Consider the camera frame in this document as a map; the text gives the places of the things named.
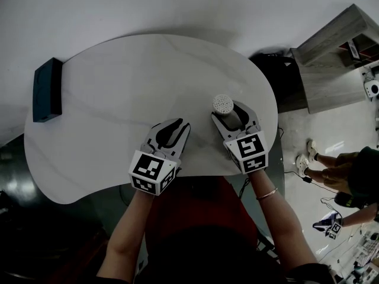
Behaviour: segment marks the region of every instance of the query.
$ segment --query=dark green box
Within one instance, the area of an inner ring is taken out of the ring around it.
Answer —
[[[34,73],[33,122],[46,122],[62,114],[62,66],[61,61],[52,58]]]

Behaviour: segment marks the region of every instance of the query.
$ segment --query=wall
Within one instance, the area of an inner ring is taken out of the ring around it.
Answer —
[[[296,47],[351,3],[379,22],[379,0],[0,0],[0,145],[20,135],[34,71],[112,38],[171,33],[245,56]]]

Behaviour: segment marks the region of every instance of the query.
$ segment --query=perforated cap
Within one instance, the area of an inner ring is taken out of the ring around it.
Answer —
[[[233,100],[227,95],[217,95],[213,99],[213,108],[216,114],[228,115],[234,107]]]

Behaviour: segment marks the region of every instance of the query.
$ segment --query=bracelet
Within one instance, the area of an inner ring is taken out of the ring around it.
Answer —
[[[274,193],[276,193],[277,190],[278,190],[278,188],[275,188],[272,192],[269,192],[267,195],[260,196],[259,198],[257,197],[256,199],[257,199],[258,201],[263,200],[264,198],[267,198],[268,196],[271,196],[271,195],[273,195]]]

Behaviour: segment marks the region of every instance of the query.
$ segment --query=shorts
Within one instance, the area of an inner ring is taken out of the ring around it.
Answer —
[[[340,154],[335,162],[335,166],[324,169],[322,176],[324,177],[324,185],[340,192],[351,195],[348,178],[354,160],[358,153]]]

